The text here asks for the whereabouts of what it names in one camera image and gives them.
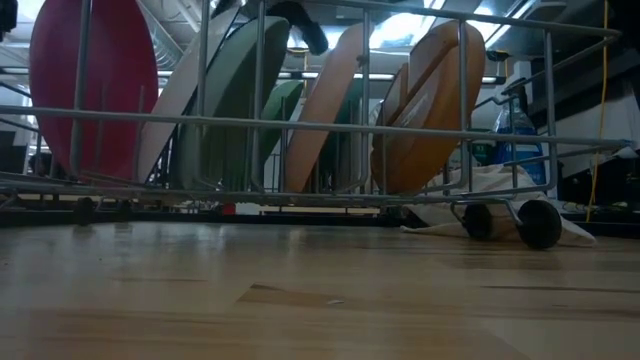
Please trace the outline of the salmon plate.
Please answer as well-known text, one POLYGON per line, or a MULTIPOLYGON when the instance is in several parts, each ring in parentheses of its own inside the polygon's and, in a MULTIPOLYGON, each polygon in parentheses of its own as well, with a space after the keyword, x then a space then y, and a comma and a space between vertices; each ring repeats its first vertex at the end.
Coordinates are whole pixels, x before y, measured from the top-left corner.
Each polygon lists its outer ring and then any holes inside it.
MULTIPOLYGON (((302 107, 298 118, 300 123, 335 122, 354 75, 360 68, 364 50, 364 27, 363 23, 352 25, 339 37, 302 107)), ((286 192, 299 193, 304 190, 328 135, 328 131, 320 130, 293 131, 285 158, 286 192)))

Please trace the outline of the pale mint plate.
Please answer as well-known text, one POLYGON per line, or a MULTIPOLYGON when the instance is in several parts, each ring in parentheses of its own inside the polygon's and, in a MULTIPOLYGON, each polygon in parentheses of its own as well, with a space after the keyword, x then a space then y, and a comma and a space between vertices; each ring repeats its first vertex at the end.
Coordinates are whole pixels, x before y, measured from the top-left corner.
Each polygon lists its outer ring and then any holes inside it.
MULTIPOLYGON (((206 117, 252 118, 258 23, 251 20, 227 37, 206 73, 206 117)), ((267 101, 281 70, 290 32, 287 19, 265 18, 262 100, 267 101)), ((197 174, 228 191, 243 188, 247 130, 242 127, 182 124, 172 185, 198 188, 197 174)))

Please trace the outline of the light green plate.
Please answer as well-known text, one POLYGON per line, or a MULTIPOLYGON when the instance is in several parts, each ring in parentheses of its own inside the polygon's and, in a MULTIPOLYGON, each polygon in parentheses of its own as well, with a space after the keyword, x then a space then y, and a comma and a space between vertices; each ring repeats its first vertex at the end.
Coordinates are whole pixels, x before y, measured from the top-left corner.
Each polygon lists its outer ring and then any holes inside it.
MULTIPOLYGON (((269 121, 288 121, 303 91, 302 81, 288 81, 276 86, 264 106, 261 118, 269 121)), ((281 138, 280 128, 261 128, 259 132, 260 161, 265 164, 281 138)))

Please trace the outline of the blue patterned plate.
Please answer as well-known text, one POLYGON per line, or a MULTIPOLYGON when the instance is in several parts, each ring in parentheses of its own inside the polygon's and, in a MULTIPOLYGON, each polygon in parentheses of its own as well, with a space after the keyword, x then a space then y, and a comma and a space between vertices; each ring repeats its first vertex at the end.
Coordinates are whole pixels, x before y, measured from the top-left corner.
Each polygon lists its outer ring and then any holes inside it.
MULTIPOLYGON (((205 66, 211 63, 214 55, 226 37, 241 5, 211 18, 207 24, 205 66)), ((198 33, 187 47, 151 112, 159 116, 181 116, 189 105, 199 83, 200 43, 202 35, 198 33)), ((160 153, 166 145, 176 123, 146 122, 141 130, 140 150, 136 162, 134 179, 144 183, 157 163, 160 153)))

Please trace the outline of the pink plate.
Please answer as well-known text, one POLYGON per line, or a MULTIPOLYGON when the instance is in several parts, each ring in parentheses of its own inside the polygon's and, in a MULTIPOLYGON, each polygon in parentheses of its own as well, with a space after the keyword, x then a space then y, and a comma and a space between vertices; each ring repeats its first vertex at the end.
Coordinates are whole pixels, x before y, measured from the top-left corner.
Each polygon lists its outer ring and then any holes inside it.
MULTIPOLYGON (((32 104, 74 106, 83 0, 45 0, 29 49, 32 104)), ((83 107, 92 111, 150 112, 158 98, 156 57, 136 0, 92 0, 83 107)), ((83 170, 128 179, 137 125, 131 121, 83 123, 83 170)))

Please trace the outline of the orange divided plate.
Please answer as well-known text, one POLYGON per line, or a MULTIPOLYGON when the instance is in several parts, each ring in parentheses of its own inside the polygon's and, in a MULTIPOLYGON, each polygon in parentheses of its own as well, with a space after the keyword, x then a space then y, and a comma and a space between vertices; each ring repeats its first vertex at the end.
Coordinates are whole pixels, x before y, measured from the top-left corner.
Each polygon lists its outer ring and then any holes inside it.
MULTIPOLYGON (((378 126, 460 130, 460 65, 466 63, 466 116, 470 117, 485 70, 484 39, 466 23, 465 55, 459 55, 459 23, 442 23, 424 35, 396 73, 382 101, 378 126)), ((373 136, 372 178, 389 194, 415 194, 442 169, 458 146, 452 137, 373 136)))

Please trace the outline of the grey wire dish rack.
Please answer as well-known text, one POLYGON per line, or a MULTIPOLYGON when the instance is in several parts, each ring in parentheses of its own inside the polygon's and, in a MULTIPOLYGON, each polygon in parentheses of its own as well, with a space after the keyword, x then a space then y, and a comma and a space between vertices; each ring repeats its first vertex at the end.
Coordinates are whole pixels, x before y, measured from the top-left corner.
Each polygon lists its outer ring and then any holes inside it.
MULTIPOLYGON (((0 118, 8 121, 12 116, 32 116, 36 119, 36 132, 40 144, 47 145, 56 164, 63 167, 65 177, 52 179, 38 175, 20 175, 0 172, 0 194, 9 200, 15 200, 21 193, 39 193, 50 195, 73 195, 76 197, 74 214, 77 223, 88 225, 89 216, 98 207, 102 198, 111 198, 118 202, 122 215, 130 214, 135 204, 159 204, 172 206, 185 201, 211 201, 214 203, 249 202, 261 205, 300 205, 300 206, 394 206, 394 205, 428 205, 445 203, 452 215, 457 219, 468 235, 474 239, 492 238, 504 218, 510 218, 520 239, 532 249, 548 249, 553 247, 565 230, 565 222, 559 211, 545 199, 545 193, 556 186, 558 174, 555 162, 558 160, 558 146, 567 145, 573 155, 598 152, 610 147, 606 139, 578 138, 559 136, 549 131, 540 136, 516 130, 505 132, 488 132, 489 140, 506 143, 511 146, 546 145, 548 152, 541 157, 541 163, 547 173, 546 180, 536 183, 525 171, 523 159, 515 157, 504 164, 477 167, 474 165, 471 145, 480 141, 484 135, 471 127, 473 111, 480 106, 478 95, 470 117, 466 116, 466 63, 460 65, 460 111, 463 127, 460 130, 412 129, 393 126, 378 126, 377 115, 368 111, 368 89, 372 39, 378 34, 377 27, 370 21, 369 14, 377 9, 376 3, 360 0, 314 0, 322 5, 347 5, 360 10, 363 18, 358 23, 365 25, 364 50, 360 59, 360 68, 354 79, 362 81, 362 98, 360 102, 360 120, 356 124, 311 124, 298 121, 300 112, 315 84, 311 80, 284 79, 277 81, 273 89, 288 81, 302 81, 303 91, 296 108, 288 121, 269 121, 261 118, 267 101, 262 100, 263 88, 263 54, 265 18, 269 6, 281 1, 257 0, 257 14, 251 18, 243 18, 241 13, 245 0, 236 19, 233 21, 226 37, 222 41, 211 62, 215 59, 227 37, 245 23, 255 20, 258 23, 256 41, 255 91, 252 118, 206 117, 204 107, 206 100, 207 24, 211 19, 212 6, 205 1, 201 4, 201 26, 198 31, 202 35, 200 43, 199 83, 189 105, 181 116, 159 116, 151 112, 109 112, 92 111, 83 107, 85 96, 85 76, 87 70, 89 27, 92 14, 92 0, 83 0, 81 8, 81 28, 76 73, 74 106, 71 109, 35 107, 32 104, 30 88, 27 95, 30 104, 27 106, 0 104, 0 118), (119 120, 136 123, 136 143, 132 175, 128 179, 113 177, 83 170, 82 161, 83 123, 86 120, 119 120), (146 122, 176 123, 160 157, 144 183, 134 179, 137 171, 137 159, 140 150, 141 130, 146 122), (182 124, 212 125, 221 127, 242 127, 247 130, 247 150, 245 155, 245 171, 243 188, 228 191, 221 182, 209 183, 200 174, 195 182, 198 188, 179 189, 172 185, 172 160, 175 158, 182 124), (280 128, 281 138, 274 147, 269 158, 262 164, 260 161, 259 132, 261 128, 280 128), (331 132, 355 133, 355 154, 352 181, 339 190, 323 192, 319 177, 319 157, 302 192, 286 192, 284 190, 285 158, 292 133, 296 129, 320 130, 331 132), (450 155, 439 173, 431 179, 421 191, 415 194, 389 194, 384 186, 380 187, 372 178, 370 159, 373 136, 375 134, 409 135, 429 137, 452 137, 459 140, 458 146, 450 155)), ((418 41, 432 28, 455 20, 459 23, 459 55, 465 55, 466 23, 476 27, 477 17, 473 13, 445 11, 432 6, 414 7, 399 6, 399 15, 423 15, 430 23, 420 29, 412 37, 411 50, 418 41)), ((290 27, 285 58, 280 72, 310 71, 320 74, 324 61, 334 49, 337 40, 329 41, 329 49, 322 55, 312 55, 307 44, 302 40, 301 32, 290 27)))

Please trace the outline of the ceiling light strip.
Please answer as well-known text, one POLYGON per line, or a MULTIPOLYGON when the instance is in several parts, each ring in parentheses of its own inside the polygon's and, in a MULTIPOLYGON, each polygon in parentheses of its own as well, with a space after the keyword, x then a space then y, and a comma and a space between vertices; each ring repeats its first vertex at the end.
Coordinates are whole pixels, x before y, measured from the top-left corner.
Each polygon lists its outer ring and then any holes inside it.
MULTIPOLYGON (((169 78, 172 75, 172 71, 169 70, 161 70, 158 72, 159 78, 169 78)), ((287 71, 280 72, 278 74, 278 78, 280 80, 291 79, 291 80, 311 80, 315 79, 319 75, 318 72, 310 72, 310 71, 287 71)), ((388 73, 370 73, 369 79, 371 81, 392 81, 395 78, 394 74, 388 73)), ((506 78, 504 76, 483 76, 482 84, 483 85, 503 85, 506 83, 506 78)))

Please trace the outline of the black aluminium table frame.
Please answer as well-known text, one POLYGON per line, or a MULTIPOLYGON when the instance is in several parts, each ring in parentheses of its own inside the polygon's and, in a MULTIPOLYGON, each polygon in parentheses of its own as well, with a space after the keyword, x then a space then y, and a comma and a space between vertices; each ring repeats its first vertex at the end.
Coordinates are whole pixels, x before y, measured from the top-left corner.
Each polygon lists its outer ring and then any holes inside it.
MULTIPOLYGON (((640 240, 640 222, 590 222, 580 221, 580 217, 569 216, 578 226, 594 236, 620 237, 640 240)), ((20 226, 76 225, 78 217, 72 211, 0 211, 0 228, 20 226)), ((411 228, 426 227, 427 224, 410 215, 407 219, 388 216, 372 217, 346 214, 306 214, 271 213, 268 215, 216 215, 133 212, 122 215, 115 211, 99 211, 89 216, 90 223, 107 222, 184 222, 223 224, 268 224, 268 225, 314 225, 393 228, 405 225, 411 228)))

